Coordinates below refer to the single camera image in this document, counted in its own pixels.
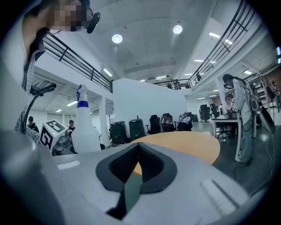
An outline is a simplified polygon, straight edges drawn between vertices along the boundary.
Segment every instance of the white spray bottle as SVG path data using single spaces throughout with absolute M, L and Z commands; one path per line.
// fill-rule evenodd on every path
M 87 86 L 81 84 L 77 91 L 76 126 L 71 135 L 74 150 L 78 154 L 101 150 L 99 133 L 93 127 L 90 117 L 86 92 Z

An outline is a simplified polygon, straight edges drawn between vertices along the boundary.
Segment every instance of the table leg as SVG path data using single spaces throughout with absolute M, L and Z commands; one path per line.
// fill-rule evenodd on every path
M 256 116 L 254 119 L 254 138 L 256 138 Z
M 216 122 L 213 121 L 214 137 L 216 138 Z
M 242 136 L 241 120 L 238 120 L 238 142 L 237 142 L 235 157 L 238 156 L 238 153 L 239 153 L 240 148 L 241 148 L 241 136 Z

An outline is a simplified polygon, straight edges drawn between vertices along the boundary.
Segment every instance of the round table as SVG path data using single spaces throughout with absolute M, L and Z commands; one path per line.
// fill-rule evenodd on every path
M 149 143 L 174 151 L 199 157 L 212 165 L 220 153 L 220 143 L 213 136 L 196 131 L 175 131 L 152 134 L 134 140 L 131 143 Z M 134 172 L 141 175 L 141 166 L 137 163 Z

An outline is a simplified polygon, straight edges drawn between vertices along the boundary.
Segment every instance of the black metal railing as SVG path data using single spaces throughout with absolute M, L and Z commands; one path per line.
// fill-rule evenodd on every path
M 168 80 L 168 81 L 162 81 L 162 82 L 158 82 L 158 83 L 154 83 L 154 84 L 163 86 L 163 87 L 168 87 L 168 88 L 174 89 L 174 90 L 190 88 L 189 79 L 181 79 L 181 80 L 177 80 L 177 81 L 178 81 L 178 83 L 176 82 L 176 80 Z
M 54 34 L 49 33 L 43 41 L 45 43 L 45 48 L 60 62 L 66 62 L 72 69 L 112 93 L 112 80 L 108 80 L 104 77 L 90 63 L 79 56 Z
M 226 31 L 204 62 L 190 77 L 191 87 L 207 76 L 234 49 L 255 22 L 254 15 L 256 15 L 255 10 L 245 0 L 241 0 Z

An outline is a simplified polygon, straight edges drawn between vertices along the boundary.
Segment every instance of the white table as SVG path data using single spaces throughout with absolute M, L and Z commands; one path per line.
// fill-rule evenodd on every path
M 238 142 L 237 142 L 237 148 L 236 148 L 236 154 L 235 157 L 238 156 L 238 153 L 241 148 L 241 136 L 242 136 L 242 120 L 239 118 L 238 114 L 233 114 L 233 118 L 229 119 L 228 115 L 222 115 L 217 118 L 213 118 L 213 128 L 214 128 L 214 136 L 216 137 L 216 123 L 238 123 Z M 254 135 L 253 137 L 256 137 L 256 117 L 254 119 Z

